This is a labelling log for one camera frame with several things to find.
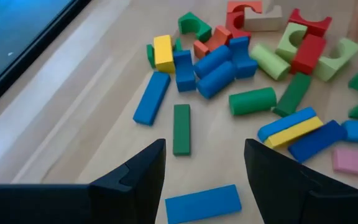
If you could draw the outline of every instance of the yellow block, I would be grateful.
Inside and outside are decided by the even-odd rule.
[[[175,73],[171,36],[162,35],[154,37],[154,60],[158,71]]]
[[[304,134],[307,134],[323,125],[323,122],[318,117],[307,119],[300,122],[286,130],[280,131],[272,136],[269,136],[264,144],[270,148],[281,146],[291,140],[294,140]]]

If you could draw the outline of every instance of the black object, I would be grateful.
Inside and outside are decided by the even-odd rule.
[[[90,184],[0,185],[0,223],[154,223],[165,155],[158,139]]]
[[[0,97],[91,0],[0,0]]]
[[[358,190],[247,139],[248,180],[265,224],[358,223]]]

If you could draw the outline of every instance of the orange block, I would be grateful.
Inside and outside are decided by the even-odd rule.
[[[196,57],[201,59],[218,47],[229,44],[231,38],[233,38],[233,35],[230,31],[223,26],[217,26],[214,34],[207,42],[202,43],[199,40],[194,42],[194,53]]]
[[[251,33],[243,31],[244,27],[244,11],[228,12],[226,14],[226,28],[232,33],[233,38],[249,37]]]
[[[244,12],[246,7],[250,7],[256,13],[262,13],[262,1],[244,1],[227,3],[227,13],[229,12]]]

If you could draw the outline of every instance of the pink block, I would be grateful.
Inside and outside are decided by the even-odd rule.
[[[333,155],[334,170],[358,174],[358,150],[340,148],[335,149]]]

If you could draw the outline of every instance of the light wood surface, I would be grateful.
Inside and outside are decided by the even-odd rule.
[[[305,19],[332,16],[328,50],[339,38],[358,42],[358,1],[281,0],[284,20],[294,7]],[[157,138],[167,139],[167,166],[156,223],[166,223],[164,199],[236,184],[242,212],[200,223],[263,223],[244,164],[245,138],[278,116],[271,112],[233,118],[228,95],[267,86],[280,97],[289,79],[275,82],[257,71],[212,100],[179,94],[172,80],[153,127],[132,116],[152,74],[145,46],[156,35],[178,36],[177,19],[194,12],[212,27],[224,24],[222,0],[93,0],[0,99],[0,183],[91,182]],[[275,48],[280,32],[253,33],[250,48]],[[181,36],[184,49],[195,37]],[[325,122],[347,119],[358,92],[347,83],[358,72],[358,55],[330,83],[313,79],[300,108],[312,106]],[[191,157],[172,154],[173,105],[191,105]],[[339,145],[358,147],[341,142]],[[358,188],[358,176],[333,172],[332,148],[306,166]]]

